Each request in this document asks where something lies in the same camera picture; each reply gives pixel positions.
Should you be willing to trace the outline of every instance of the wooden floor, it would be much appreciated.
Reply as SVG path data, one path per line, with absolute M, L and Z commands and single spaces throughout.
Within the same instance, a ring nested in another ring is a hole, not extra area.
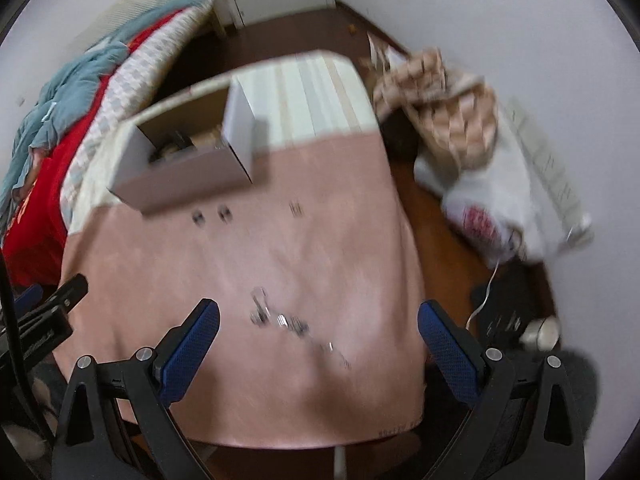
M 350 32 L 350 25 L 356 31 Z M 226 40 L 212 34 L 197 38 L 185 49 L 159 90 L 156 100 L 197 81 L 246 64 L 315 49 L 349 57 L 358 67 L 369 56 L 367 24 L 344 9 L 323 9 L 258 23 L 239 30 Z M 418 188 L 413 168 L 392 163 L 391 170 L 409 222 L 414 229 L 428 298 L 435 298 L 458 325 L 471 313 L 471 290 L 485 282 L 490 271 L 461 238 L 453 234 L 440 212 L 439 200 Z M 450 438 L 443 431 L 442 440 Z M 434 446 L 439 433 L 433 430 Z M 350 478 L 368 478 L 374 449 L 356 446 L 348 450 Z M 276 452 L 220 449 L 209 462 L 217 478 L 328 479 L 332 478 L 331 450 Z

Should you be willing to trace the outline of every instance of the white cardboard box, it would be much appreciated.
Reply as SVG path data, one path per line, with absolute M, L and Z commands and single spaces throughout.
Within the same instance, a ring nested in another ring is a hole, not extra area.
M 222 123 L 221 147 L 190 147 L 168 160 L 149 157 L 178 130 L 187 136 Z M 109 190 L 143 213 L 251 183 L 255 118 L 239 82 L 197 97 L 138 124 Z

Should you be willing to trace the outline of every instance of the silver screw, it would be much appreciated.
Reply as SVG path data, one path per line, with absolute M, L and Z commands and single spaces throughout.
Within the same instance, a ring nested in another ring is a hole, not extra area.
M 154 351 L 151 348 L 141 348 L 136 352 L 136 359 L 138 361 L 147 361 L 154 354 Z
M 497 348 L 488 348 L 485 352 L 487 358 L 491 359 L 491 361 L 499 361 L 502 359 L 502 352 L 500 352 Z
M 78 368 L 87 368 L 91 364 L 91 357 L 88 355 L 82 356 L 78 359 Z
M 550 355 L 549 357 L 546 358 L 546 362 L 549 364 L 549 366 L 551 366 L 552 368 L 559 368 L 560 365 L 562 364 L 562 362 L 560 361 L 560 359 L 558 359 L 555 355 Z

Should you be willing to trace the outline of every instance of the white wall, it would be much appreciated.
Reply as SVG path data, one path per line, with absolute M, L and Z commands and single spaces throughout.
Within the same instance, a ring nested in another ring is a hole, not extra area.
M 67 61 L 65 47 L 115 1 L 31 0 L 0 44 L 0 177 L 22 118 Z
M 412 50 L 439 46 L 504 101 L 517 96 L 564 158 L 596 238 L 548 265 L 564 343 L 602 381 L 587 443 L 599 478 L 640 417 L 638 50 L 605 0 L 343 1 Z

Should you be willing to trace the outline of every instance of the bedding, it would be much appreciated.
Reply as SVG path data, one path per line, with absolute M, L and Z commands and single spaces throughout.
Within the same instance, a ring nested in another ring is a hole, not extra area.
M 254 184 L 142 216 L 107 189 L 135 124 L 237 78 L 259 128 Z M 218 211 L 232 218 L 222 221 Z M 193 212 L 204 222 L 193 221 Z M 299 449 L 402 433 L 422 415 L 425 348 L 416 327 L 422 276 L 376 118 L 345 58 L 288 57 L 194 85 L 104 139 L 78 192 L 62 280 L 91 292 L 54 355 L 129 358 L 178 325 L 201 298 L 221 330 L 184 402 L 190 439 Z M 305 338 L 251 321 L 263 288 L 348 362 Z M 130 408 L 123 416 L 133 420 Z
M 118 122 L 152 99 L 172 61 L 207 19 L 211 7 L 212 0 L 204 0 L 172 12 L 138 34 L 129 43 L 127 60 L 113 76 L 102 79 L 99 101 L 94 99 L 90 113 L 72 127 L 72 138 L 68 139 L 69 132 L 42 162 L 2 247 L 14 285 L 58 283 L 66 240 L 64 218 L 69 218 L 84 168 Z

